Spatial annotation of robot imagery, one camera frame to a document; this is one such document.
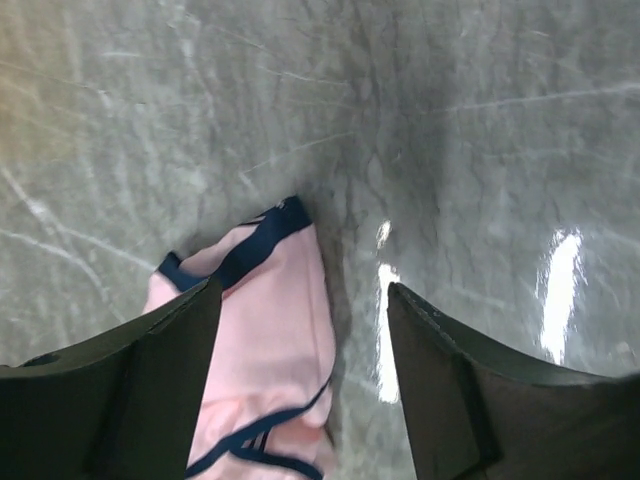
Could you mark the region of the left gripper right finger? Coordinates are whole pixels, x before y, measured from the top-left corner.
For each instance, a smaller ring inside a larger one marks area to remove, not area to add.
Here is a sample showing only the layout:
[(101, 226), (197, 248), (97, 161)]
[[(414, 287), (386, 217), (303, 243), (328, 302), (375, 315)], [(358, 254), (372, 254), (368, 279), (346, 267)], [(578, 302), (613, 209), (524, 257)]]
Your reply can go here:
[(639, 378), (555, 365), (388, 289), (399, 396), (421, 479), (635, 479)]

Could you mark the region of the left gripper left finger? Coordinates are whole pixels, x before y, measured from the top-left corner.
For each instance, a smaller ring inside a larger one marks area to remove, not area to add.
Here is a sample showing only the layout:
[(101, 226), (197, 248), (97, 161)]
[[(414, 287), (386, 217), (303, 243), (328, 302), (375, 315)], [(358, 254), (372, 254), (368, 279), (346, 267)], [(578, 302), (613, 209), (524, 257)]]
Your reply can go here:
[(220, 309), (220, 285), (204, 281), (86, 341), (2, 366), (2, 478), (184, 478)]

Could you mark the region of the pink underwear navy trim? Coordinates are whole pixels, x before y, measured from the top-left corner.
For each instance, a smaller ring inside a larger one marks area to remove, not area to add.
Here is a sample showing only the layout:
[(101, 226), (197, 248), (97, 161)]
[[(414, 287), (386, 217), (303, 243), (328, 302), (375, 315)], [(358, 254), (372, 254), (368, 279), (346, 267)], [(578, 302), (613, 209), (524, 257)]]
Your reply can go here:
[(195, 427), (189, 479), (322, 479), (336, 341), (316, 230), (282, 200), (149, 281), (154, 310), (206, 280), (222, 287), (218, 332)]

